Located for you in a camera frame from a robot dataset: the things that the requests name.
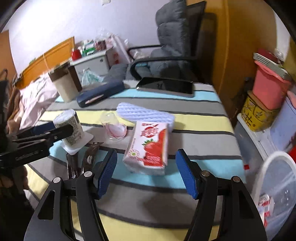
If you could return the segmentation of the clear plastic bottle red label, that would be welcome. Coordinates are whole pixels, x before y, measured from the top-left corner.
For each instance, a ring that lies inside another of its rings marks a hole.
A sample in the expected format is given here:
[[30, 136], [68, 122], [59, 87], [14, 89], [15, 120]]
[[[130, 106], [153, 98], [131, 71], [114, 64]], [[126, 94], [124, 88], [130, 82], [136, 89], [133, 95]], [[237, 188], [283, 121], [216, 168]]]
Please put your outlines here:
[[268, 194], [264, 194], [260, 196], [257, 209], [264, 227], [267, 227], [268, 226], [267, 219], [273, 215], [273, 210], [274, 210], [273, 197], [270, 197]]

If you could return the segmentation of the clear plastic cup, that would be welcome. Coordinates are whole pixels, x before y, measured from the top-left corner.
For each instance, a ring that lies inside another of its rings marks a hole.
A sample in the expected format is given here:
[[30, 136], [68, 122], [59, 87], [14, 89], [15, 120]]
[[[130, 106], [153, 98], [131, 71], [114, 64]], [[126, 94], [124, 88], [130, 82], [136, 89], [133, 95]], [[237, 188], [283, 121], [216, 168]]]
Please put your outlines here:
[[111, 140], [122, 140], [127, 134], [126, 125], [119, 122], [114, 113], [103, 113], [100, 118], [101, 124]]

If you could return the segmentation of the white foam fruit net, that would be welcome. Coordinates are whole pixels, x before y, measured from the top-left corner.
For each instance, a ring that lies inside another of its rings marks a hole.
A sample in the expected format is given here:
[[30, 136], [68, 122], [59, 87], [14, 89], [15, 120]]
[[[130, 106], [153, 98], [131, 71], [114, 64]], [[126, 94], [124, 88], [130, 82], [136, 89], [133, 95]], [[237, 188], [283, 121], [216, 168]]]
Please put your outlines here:
[[137, 121], [167, 123], [170, 132], [172, 132], [174, 128], [175, 116], [165, 111], [147, 109], [130, 103], [121, 102], [116, 108], [116, 113], [120, 118], [133, 123]]

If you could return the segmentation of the strawberry milk carton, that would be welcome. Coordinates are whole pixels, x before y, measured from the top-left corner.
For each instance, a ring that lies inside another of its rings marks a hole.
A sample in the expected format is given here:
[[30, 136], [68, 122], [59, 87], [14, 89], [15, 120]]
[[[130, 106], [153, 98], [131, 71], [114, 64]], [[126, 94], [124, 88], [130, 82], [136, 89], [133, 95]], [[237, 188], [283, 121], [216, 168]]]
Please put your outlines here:
[[137, 121], [123, 163], [133, 173], [161, 176], [168, 164], [168, 124]]

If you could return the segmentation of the white yogurt cup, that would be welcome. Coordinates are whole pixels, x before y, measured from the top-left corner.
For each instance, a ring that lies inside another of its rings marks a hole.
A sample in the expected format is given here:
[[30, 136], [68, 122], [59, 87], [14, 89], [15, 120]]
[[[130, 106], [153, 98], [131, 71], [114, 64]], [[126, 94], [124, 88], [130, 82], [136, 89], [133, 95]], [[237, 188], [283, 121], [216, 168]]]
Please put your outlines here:
[[93, 139], [93, 135], [84, 131], [74, 109], [68, 109], [54, 118], [56, 128], [66, 127], [68, 134], [62, 139], [62, 148], [71, 156], [77, 154], [87, 143]]

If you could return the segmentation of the pink bedding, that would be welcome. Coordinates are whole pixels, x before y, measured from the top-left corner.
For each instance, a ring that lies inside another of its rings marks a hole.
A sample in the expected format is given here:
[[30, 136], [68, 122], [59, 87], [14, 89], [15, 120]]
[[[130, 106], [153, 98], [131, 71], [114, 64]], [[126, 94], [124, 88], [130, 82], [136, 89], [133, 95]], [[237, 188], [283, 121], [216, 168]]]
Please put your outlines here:
[[41, 75], [20, 91], [23, 112], [21, 113], [20, 129], [34, 126], [59, 96], [59, 93], [48, 73]]

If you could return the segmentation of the dark blue glasses case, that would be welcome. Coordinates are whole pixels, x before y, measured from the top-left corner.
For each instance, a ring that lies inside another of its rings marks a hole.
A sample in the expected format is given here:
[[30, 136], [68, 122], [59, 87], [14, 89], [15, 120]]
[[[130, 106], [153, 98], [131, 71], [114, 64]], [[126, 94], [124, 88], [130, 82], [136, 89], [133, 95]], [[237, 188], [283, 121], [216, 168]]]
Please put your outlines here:
[[112, 95], [120, 93], [125, 90], [125, 85], [122, 81], [106, 82], [91, 90], [82, 92], [76, 101], [81, 108], [88, 107], [102, 100], [109, 98]]

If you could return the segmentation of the beige brown thermos mug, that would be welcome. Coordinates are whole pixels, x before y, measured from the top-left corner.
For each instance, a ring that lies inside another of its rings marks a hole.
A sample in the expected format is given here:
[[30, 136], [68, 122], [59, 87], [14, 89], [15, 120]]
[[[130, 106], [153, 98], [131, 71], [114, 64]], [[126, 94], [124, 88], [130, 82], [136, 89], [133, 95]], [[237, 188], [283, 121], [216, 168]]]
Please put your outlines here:
[[75, 67], [69, 62], [57, 65], [48, 74], [64, 102], [71, 102], [82, 91]]

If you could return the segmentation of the green patterned plastic bag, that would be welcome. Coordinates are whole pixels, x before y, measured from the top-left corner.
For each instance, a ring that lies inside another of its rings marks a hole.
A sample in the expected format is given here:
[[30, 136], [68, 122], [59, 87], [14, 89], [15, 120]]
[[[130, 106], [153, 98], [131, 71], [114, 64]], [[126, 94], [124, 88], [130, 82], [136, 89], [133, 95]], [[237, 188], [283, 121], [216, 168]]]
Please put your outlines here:
[[96, 73], [92, 72], [91, 70], [85, 69], [83, 71], [81, 85], [83, 87], [85, 87], [85, 86], [88, 86], [88, 85], [101, 83], [103, 81], [103, 79], [104, 79], [103, 76], [99, 76]]

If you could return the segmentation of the wooden headboard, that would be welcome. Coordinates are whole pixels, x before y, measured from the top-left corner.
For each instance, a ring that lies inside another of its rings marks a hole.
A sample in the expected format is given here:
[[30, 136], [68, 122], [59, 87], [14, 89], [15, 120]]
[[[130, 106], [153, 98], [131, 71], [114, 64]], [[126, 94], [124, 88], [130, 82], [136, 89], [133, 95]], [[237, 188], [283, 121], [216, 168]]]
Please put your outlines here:
[[18, 89], [23, 89], [27, 87], [32, 81], [37, 80], [40, 75], [43, 75], [49, 72], [55, 66], [68, 61], [71, 57], [74, 46], [75, 38], [73, 36], [37, 57], [21, 72], [21, 78], [17, 81], [16, 87]]

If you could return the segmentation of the striped tablecloth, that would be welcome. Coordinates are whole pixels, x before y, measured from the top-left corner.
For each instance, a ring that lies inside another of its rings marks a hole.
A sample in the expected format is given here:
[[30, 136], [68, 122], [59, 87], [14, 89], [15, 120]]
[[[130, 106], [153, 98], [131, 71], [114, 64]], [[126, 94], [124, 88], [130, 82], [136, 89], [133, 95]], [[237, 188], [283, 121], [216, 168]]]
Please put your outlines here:
[[216, 177], [245, 179], [234, 129], [214, 87], [196, 84], [193, 97], [125, 90], [81, 108], [57, 99], [39, 122], [73, 109], [83, 130], [100, 147], [92, 162], [110, 149], [117, 165], [97, 209], [109, 240], [182, 240], [197, 201], [187, 194], [175, 161], [177, 150]]

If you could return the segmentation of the yellow floral box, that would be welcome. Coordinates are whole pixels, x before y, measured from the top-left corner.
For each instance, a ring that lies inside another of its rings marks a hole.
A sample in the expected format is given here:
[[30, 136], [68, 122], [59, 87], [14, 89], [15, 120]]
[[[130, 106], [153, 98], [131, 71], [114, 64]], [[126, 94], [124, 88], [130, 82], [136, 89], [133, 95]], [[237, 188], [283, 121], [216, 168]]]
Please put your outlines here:
[[267, 109], [252, 91], [248, 91], [247, 94], [247, 99], [241, 111], [241, 118], [253, 132], [260, 132], [269, 128], [280, 110]]

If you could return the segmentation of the pink plastic storage box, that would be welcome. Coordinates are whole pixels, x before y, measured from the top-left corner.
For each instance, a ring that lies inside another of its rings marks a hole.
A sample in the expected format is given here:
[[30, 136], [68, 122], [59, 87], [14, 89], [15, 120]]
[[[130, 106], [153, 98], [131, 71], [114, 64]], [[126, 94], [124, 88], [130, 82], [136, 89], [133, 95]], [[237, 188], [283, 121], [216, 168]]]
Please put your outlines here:
[[283, 79], [257, 60], [254, 63], [257, 65], [257, 71], [252, 93], [267, 109], [279, 109], [292, 82]]

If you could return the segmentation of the black office chair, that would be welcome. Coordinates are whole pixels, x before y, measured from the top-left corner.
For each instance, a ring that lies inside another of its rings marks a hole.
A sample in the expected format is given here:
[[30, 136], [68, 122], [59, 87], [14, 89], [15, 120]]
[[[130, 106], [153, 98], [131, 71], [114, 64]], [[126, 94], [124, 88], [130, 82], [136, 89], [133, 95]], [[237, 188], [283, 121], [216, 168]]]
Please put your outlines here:
[[169, 1], [156, 12], [158, 45], [130, 47], [152, 48], [148, 58], [134, 60], [129, 72], [135, 80], [143, 77], [182, 79], [197, 82], [199, 64], [197, 44], [207, 2], [187, 5]]

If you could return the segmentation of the striped flat box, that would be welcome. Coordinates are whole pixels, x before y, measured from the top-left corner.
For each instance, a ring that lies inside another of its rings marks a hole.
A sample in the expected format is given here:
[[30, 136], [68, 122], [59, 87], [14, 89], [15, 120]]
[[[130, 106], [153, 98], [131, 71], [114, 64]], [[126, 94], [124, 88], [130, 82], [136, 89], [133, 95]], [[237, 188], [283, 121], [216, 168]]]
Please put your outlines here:
[[272, 70], [274, 73], [276, 73], [277, 76], [281, 77], [282, 79], [292, 81], [292, 77], [289, 75], [289, 73], [280, 65], [276, 64], [274, 61], [258, 53], [253, 54], [253, 59], [263, 66], [267, 67], [269, 70]]

